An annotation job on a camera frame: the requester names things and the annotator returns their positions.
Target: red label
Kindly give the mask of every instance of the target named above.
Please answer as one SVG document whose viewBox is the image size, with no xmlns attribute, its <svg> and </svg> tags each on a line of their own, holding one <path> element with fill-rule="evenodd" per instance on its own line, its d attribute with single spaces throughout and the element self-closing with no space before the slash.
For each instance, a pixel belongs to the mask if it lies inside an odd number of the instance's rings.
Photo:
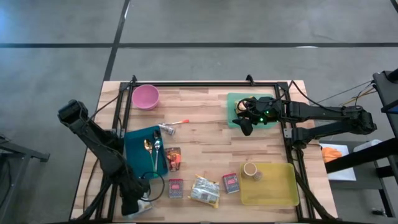
<svg viewBox="0 0 398 224">
<path fill-rule="evenodd" d="M 179 188 L 180 188 L 180 186 L 178 184 L 173 184 L 172 185 L 172 189 L 179 189 Z"/>
</svg>

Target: green tray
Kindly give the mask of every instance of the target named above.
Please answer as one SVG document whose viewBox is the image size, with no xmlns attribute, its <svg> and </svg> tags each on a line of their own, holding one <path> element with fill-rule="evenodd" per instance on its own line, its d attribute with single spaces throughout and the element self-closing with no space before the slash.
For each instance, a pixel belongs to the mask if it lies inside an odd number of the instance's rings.
<svg viewBox="0 0 398 224">
<path fill-rule="evenodd" d="M 239 125 L 232 122 L 232 120 L 238 118 L 235 113 L 235 101 L 242 100 L 243 98 L 249 98 L 250 96 L 254 96 L 257 99 L 262 96 L 270 96 L 274 97 L 271 94 L 253 94 L 253 93 L 228 93 L 226 96 L 227 99 L 227 119 L 228 119 L 228 127 L 230 128 L 240 128 Z M 253 125 L 254 129 L 269 129 L 275 126 L 276 122 L 270 122 L 266 125 L 257 124 Z"/>
<path fill-rule="evenodd" d="M 124 145 L 126 147 L 127 163 L 134 170 L 134 175 L 140 178 L 145 172 L 154 171 L 153 163 L 156 161 L 156 149 L 152 151 L 152 158 L 150 153 L 144 148 L 144 140 L 148 139 L 154 145 L 155 137 L 154 131 L 160 132 L 159 126 L 140 129 L 137 131 L 130 131 L 124 135 Z M 163 141 L 159 148 L 159 155 L 157 160 L 157 173 L 164 177 L 168 173 L 166 162 L 166 155 L 163 147 Z M 157 178 L 159 176 L 149 173 L 145 175 L 147 179 Z"/>
</svg>

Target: paper cup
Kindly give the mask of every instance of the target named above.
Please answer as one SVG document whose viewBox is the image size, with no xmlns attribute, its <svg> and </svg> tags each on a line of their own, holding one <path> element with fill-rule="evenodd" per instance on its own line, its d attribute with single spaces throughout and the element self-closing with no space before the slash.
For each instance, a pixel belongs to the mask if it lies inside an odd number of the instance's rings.
<svg viewBox="0 0 398 224">
<path fill-rule="evenodd" d="M 242 174 L 245 178 L 253 178 L 254 174 L 257 172 L 257 167 L 252 162 L 247 162 L 242 167 Z"/>
</svg>

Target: silver spoon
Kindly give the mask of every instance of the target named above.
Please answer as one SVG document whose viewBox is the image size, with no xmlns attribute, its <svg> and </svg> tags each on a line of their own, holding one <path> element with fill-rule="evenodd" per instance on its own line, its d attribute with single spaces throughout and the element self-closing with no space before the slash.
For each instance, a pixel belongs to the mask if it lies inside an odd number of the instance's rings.
<svg viewBox="0 0 398 224">
<path fill-rule="evenodd" d="M 157 172 L 157 158 L 158 158 L 159 149 L 160 149 L 160 141 L 159 140 L 156 140 L 156 142 L 155 142 L 155 149 L 156 149 L 155 172 Z"/>
</svg>

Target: concrete floor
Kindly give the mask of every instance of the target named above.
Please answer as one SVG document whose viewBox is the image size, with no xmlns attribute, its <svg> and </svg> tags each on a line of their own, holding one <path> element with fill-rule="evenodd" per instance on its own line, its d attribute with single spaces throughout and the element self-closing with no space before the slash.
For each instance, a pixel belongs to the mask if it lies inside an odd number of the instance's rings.
<svg viewBox="0 0 398 224">
<path fill-rule="evenodd" d="M 3 0 L 0 43 L 112 43 L 123 0 Z M 396 42 L 398 13 L 388 0 L 132 0 L 121 42 Z M 31 163 L 19 194 L 16 223 L 68 219 L 85 147 L 57 119 L 68 100 L 94 112 L 111 49 L 0 49 L 0 133 L 50 152 Z M 305 80 L 322 100 L 398 67 L 398 48 L 119 49 L 111 80 Z M 360 89 L 323 102 L 338 105 Z M 379 129 L 393 137 L 377 95 L 359 100 Z M 398 211 L 398 187 L 386 180 Z M 333 189 L 340 218 L 398 223 L 370 215 L 376 191 Z"/>
</svg>

